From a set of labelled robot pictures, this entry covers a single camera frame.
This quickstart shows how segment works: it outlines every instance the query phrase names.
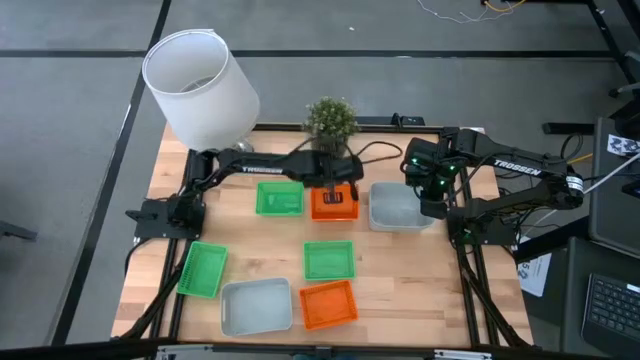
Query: potted plant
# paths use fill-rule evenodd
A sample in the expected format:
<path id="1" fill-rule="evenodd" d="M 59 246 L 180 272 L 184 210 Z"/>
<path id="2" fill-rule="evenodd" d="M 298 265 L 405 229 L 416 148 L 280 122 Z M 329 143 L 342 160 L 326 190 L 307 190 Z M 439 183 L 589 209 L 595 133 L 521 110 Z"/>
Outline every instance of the potted plant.
<path id="1" fill-rule="evenodd" d="M 307 108 L 310 114 L 304 127 L 313 137 L 311 148 L 335 157 L 344 156 L 349 136 L 358 131 L 356 110 L 344 98 L 336 100 L 328 96 Z"/>

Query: orange bin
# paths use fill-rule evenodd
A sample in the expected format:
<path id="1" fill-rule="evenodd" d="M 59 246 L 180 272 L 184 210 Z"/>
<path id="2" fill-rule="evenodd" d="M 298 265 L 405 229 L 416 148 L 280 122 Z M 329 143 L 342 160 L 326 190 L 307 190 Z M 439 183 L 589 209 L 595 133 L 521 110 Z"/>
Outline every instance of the orange bin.
<path id="1" fill-rule="evenodd" d="M 349 184 L 337 185 L 336 196 L 342 199 L 337 204 L 327 204 L 328 188 L 311 189 L 311 219 L 314 221 L 353 221 L 358 219 L 358 202 L 351 198 Z"/>
<path id="2" fill-rule="evenodd" d="M 349 280 L 302 288 L 300 304 L 307 330 L 358 320 L 358 309 Z"/>

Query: wooden tabletop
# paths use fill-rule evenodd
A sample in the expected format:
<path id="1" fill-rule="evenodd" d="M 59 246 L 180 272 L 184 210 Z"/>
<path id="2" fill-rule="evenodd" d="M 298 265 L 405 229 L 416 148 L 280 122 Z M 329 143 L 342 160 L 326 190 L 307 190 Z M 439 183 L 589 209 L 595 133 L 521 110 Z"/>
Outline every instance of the wooden tabletop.
<path id="1" fill-rule="evenodd" d="M 419 136 L 436 141 L 435 135 L 358 134 L 349 141 L 358 151 L 373 140 L 384 140 L 405 148 Z M 287 153 L 305 139 L 304 133 L 256 131 L 250 141 L 258 152 Z M 362 155 L 372 159 L 392 155 L 394 149 L 373 146 Z M 187 148 L 165 130 L 148 197 L 165 197 L 180 186 Z M 279 344 L 332 344 L 379 346 L 470 346 L 463 307 L 456 254 L 448 241 L 446 224 L 436 221 L 420 234 L 373 232 L 368 224 L 368 192 L 377 181 L 404 182 L 398 170 L 400 159 L 365 165 L 360 181 L 360 218 L 350 223 L 316 223 L 307 209 L 302 217 L 261 217 L 255 213 L 256 185 L 282 177 L 233 175 L 205 193 L 207 213 L 200 241 L 229 248 L 222 283 L 271 277 L 289 279 L 292 290 L 293 326 L 288 331 L 252 336 L 226 337 L 220 329 L 219 296 L 203 299 L 187 296 L 179 340 L 197 342 L 243 342 Z M 483 167 L 471 181 L 474 197 L 498 196 L 493 169 Z M 359 320 L 317 331 L 304 328 L 298 290 L 314 285 L 304 280 L 303 243 L 352 240 L 357 277 L 353 290 Z M 167 240 L 148 242 L 131 258 L 112 335 L 127 331 L 158 291 Z M 532 342 L 516 266 L 500 247 L 483 248 L 491 295 L 520 336 Z M 165 307 L 161 335 L 166 335 L 173 306 L 172 295 Z M 483 342 L 487 334 L 482 306 L 475 299 Z"/>

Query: lamp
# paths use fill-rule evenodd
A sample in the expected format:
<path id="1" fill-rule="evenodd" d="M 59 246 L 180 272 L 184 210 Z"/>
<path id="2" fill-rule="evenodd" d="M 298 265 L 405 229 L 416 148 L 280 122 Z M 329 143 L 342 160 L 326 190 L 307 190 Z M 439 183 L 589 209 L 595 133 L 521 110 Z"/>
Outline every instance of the lamp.
<path id="1" fill-rule="evenodd" d="M 184 30 L 160 40 L 142 76 L 178 139 L 202 151 L 239 145 L 256 122 L 258 94 L 213 30 Z"/>

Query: keyboard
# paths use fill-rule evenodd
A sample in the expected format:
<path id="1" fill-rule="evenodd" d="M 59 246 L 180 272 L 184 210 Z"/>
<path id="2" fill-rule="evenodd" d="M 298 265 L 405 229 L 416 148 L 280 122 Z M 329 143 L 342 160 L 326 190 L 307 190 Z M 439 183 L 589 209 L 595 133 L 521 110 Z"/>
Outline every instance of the keyboard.
<path id="1" fill-rule="evenodd" d="M 610 355 L 640 354 L 640 286 L 591 274 L 582 338 Z"/>

